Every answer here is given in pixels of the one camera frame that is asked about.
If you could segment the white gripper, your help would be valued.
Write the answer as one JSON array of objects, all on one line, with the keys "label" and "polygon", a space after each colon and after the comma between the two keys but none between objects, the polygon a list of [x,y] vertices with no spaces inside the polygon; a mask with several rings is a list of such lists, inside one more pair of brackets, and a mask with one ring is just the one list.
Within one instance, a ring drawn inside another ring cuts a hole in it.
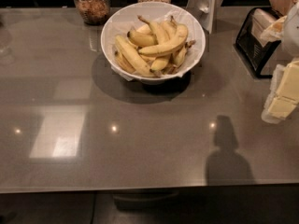
[{"label": "white gripper", "polygon": [[278,64],[270,84],[270,93],[263,106],[263,121],[278,124],[299,105],[299,61]]}]

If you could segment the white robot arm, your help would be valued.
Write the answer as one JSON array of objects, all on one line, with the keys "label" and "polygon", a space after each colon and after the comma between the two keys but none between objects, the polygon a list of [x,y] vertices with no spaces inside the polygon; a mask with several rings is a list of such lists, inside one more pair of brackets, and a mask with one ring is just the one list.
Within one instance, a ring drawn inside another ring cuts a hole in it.
[{"label": "white robot arm", "polygon": [[292,56],[286,66],[278,64],[273,72],[270,93],[263,106],[263,121],[278,124],[299,105],[299,0],[288,0],[285,16],[263,30],[264,41],[280,41]]}]

